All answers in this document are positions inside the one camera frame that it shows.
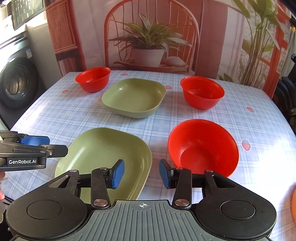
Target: window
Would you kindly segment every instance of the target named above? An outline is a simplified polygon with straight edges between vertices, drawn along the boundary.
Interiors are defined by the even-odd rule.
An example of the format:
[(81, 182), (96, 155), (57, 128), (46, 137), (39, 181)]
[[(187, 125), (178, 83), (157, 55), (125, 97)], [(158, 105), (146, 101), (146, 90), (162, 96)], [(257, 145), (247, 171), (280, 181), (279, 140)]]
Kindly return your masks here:
[(12, 15), (15, 30), (44, 9), (44, 0), (12, 0), (7, 5), (7, 12)]

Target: orange object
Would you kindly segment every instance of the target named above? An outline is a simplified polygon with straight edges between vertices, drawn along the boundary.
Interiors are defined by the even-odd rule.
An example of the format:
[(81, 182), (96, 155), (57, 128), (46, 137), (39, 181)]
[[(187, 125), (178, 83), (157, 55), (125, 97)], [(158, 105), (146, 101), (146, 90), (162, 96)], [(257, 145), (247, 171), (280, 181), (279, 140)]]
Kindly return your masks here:
[(296, 224), (296, 189), (294, 190), (293, 197), (292, 197), (291, 211), (292, 211), (294, 223)]
[(215, 81), (189, 76), (181, 80), (185, 100), (194, 108), (207, 110), (214, 107), (224, 96), (224, 89)]
[(106, 87), (109, 82), (111, 70), (107, 67), (97, 67), (83, 71), (76, 76), (75, 81), (85, 91), (92, 93)]
[(197, 174), (211, 169), (229, 177), (239, 161), (239, 150), (230, 133), (201, 119), (178, 124), (168, 138), (168, 151), (176, 167)]

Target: table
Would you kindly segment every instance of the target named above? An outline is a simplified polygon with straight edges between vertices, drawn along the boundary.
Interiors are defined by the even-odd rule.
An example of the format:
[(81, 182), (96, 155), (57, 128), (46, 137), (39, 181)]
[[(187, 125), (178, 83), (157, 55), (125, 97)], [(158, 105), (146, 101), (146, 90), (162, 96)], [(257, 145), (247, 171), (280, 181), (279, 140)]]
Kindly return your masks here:
[[(178, 74), (112, 71), (108, 86), (87, 93), (74, 81), (79, 73), (68, 73), (47, 90), (19, 119), (13, 130), (30, 135), (46, 135), (51, 144), (69, 146), (81, 133), (96, 127), (108, 127), (142, 138), (150, 147), (153, 164), (139, 199), (169, 199), (173, 190), (164, 188), (158, 164), (171, 161), (167, 140), (180, 122), (200, 118), (223, 126), (239, 148), (239, 164), (230, 179), (269, 200), (277, 210), (273, 241), (295, 240), (296, 229), (290, 211), (296, 185), (296, 137), (289, 124), (259, 89), (219, 81), (225, 96), (212, 109), (204, 111), (185, 101), (180, 87), (184, 77)], [(132, 119), (109, 112), (101, 101), (108, 87), (125, 78), (155, 80), (167, 93), (158, 111), (144, 119)], [(57, 158), (48, 159), (42, 170), (11, 172), (4, 193), (16, 199), (54, 177)], [(201, 189), (193, 190), (193, 202), (202, 199)]]

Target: human hand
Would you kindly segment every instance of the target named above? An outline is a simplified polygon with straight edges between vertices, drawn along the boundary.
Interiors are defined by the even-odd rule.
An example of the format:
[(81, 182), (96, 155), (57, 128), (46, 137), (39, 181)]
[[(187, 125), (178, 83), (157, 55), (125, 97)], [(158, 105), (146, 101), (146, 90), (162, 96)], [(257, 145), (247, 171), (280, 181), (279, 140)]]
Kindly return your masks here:
[[(5, 172), (0, 172), (0, 182), (1, 180), (3, 180), (5, 177)], [(1, 187), (0, 187), (0, 223), (2, 223), (3, 221), (3, 213), (5, 212), (5, 205), (3, 202), (4, 200), (4, 193), (1, 191)]]
[[(5, 177), (5, 172), (0, 172), (0, 181), (3, 180)], [(4, 200), (4, 193), (1, 191), (1, 187), (0, 187), (0, 201)]]

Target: washing machine label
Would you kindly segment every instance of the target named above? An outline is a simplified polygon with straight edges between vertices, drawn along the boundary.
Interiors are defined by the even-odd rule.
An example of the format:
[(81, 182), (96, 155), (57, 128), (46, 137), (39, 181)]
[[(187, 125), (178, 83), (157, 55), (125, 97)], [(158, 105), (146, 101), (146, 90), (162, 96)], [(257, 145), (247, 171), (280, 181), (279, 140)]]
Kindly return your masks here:
[(31, 49), (26, 49), (26, 54), (27, 54), (27, 57), (28, 58), (31, 58), (32, 57), (32, 52), (31, 52)]
[(22, 167), (37, 165), (37, 158), (7, 158), (8, 167)]

